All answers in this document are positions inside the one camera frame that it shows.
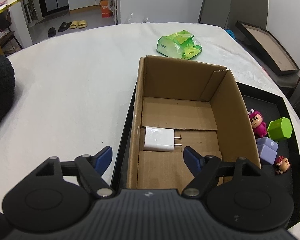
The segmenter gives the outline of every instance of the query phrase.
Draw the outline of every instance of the cardboard box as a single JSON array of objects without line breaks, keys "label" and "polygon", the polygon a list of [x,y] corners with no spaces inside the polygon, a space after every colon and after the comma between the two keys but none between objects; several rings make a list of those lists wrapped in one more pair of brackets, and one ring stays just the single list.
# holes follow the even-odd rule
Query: cardboard box
[{"label": "cardboard box", "polygon": [[[182,147],[143,151],[146,126],[175,129]],[[261,167],[247,109],[230,70],[183,59],[141,58],[127,188],[181,192],[193,179],[183,162],[185,146],[228,162],[244,156]]]},{"label": "cardboard box", "polygon": [[109,0],[101,0],[100,1],[101,6],[101,15],[103,18],[108,18],[111,16],[111,11],[109,8]]}]

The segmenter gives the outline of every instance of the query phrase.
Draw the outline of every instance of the white power adapter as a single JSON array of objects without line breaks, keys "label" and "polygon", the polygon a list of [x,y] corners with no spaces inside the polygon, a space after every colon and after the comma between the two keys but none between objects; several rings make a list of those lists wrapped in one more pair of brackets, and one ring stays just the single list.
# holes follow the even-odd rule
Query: white power adapter
[{"label": "white power adapter", "polygon": [[175,137],[173,129],[147,126],[144,150],[172,152],[175,146],[181,146],[181,144],[174,143],[175,139],[181,139],[181,137]]}]

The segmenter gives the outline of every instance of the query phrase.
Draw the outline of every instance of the orange box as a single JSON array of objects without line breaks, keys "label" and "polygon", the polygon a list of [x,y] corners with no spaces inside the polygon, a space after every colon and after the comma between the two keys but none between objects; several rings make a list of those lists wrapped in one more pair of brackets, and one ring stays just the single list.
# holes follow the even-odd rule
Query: orange box
[{"label": "orange box", "polygon": [[111,16],[111,11],[109,8],[109,0],[101,0],[100,1],[101,6],[101,15],[103,18],[107,18]]}]

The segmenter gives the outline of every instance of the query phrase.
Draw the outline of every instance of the yellow slipper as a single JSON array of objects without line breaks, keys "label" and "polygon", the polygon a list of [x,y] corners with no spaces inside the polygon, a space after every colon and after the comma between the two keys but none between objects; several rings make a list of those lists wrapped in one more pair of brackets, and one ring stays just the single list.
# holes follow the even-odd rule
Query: yellow slipper
[{"label": "yellow slipper", "polygon": [[84,28],[84,27],[87,27],[87,21],[85,21],[85,20],[82,20],[82,21],[80,21],[79,22],[79,29],[81,29],[81,28]]},{"label": "yellow slipper", "polygon": [[75,29],[76,27],[79,26],[79,22],[78,21],[73,21],[70,25],[70,29]]}]

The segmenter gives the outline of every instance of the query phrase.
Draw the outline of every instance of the floor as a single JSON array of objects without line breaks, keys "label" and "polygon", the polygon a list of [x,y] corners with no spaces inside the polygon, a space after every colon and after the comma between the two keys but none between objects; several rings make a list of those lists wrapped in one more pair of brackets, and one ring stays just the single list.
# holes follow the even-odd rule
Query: floor
[{"label": "floor", "polygon": [[[64,32],[58,33],[58,29],[63,22],[72,22],[74,20],[86,20],[88,23],[88,26],[82,29],[67,29]],[[33,27],[29,28],[29,33],[32,39],[33,44],[39,43],[41,41],[44,41],[48,38],[48,30],[51,27],[54,27],[56,29],[56,36],[63,35],[66,33],[72,33],[72,32],[80,32],[88,29],[94,29],[98,27],[103,27],[103,26],[109,26],[109,25],[114,25],[114,19],[113,17],[109,18],[102,18],[101,17],[101,10],[100,9],[95,9],[87,12],[82,12],[82,13],[75,13],[75,14],[70,14],[69,12],[66,15],[51,19],[46,22],[39,22]]]}]

